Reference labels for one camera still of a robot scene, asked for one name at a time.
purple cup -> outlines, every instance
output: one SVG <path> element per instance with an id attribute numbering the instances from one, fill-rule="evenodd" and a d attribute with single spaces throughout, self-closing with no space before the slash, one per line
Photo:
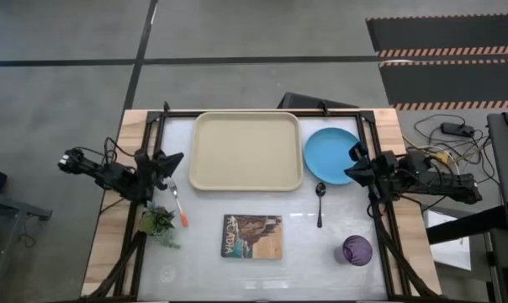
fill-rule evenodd
<path id="1" fill-rule="evenodd" d="M 340 264 L 364 266 L 372 260 L 372 245 L 361 236 L 350 236 L 335 248 L 335 260 Z"/>

black floor mat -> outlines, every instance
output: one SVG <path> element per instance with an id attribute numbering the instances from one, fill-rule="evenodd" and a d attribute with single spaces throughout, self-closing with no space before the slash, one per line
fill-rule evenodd
<path id="1" fill-rule="evenodd" d="M 508 14 L 367 19 L 383 57 L 508 53 Z"/>
<path id="2" fill-rule="evenodd" d="M 508 60 L 379 66 L 389 104 L 399 110 L 508 108 Z"/>

small plant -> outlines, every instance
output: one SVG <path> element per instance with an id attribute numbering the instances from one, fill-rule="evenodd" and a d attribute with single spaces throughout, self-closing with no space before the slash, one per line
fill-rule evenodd
<path id="1" fill-rule="evenodd" d="M 179 245 L 173 241 L 172 219 L 174 216 L 173 211 L 168 212 L 164 207 L 148 202 L 138 229 L 166 247 L 179 248 Z"/>

beige tray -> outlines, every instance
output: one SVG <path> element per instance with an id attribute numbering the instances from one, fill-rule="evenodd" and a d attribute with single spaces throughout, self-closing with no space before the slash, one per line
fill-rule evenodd
<path id="1" fill-rule="evenodd" d="M 297 189 L 303 181 L 299 121 L 289 113 L 201 114 L 189 179 L 200 190 Z"/>

blue plate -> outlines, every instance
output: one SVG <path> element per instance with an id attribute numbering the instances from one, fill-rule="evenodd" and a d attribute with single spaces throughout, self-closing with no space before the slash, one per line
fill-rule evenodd
<path id="1" fill-rule="evenodd" d="M 321 181 L 336 185 L 350 183 L 352 180 L 344 169 L 355 164 L 349 157 L 349 150 L 357 142 L 354 135 L 339 128 L 318 130 L 306 141 L 306 166 Z"/>

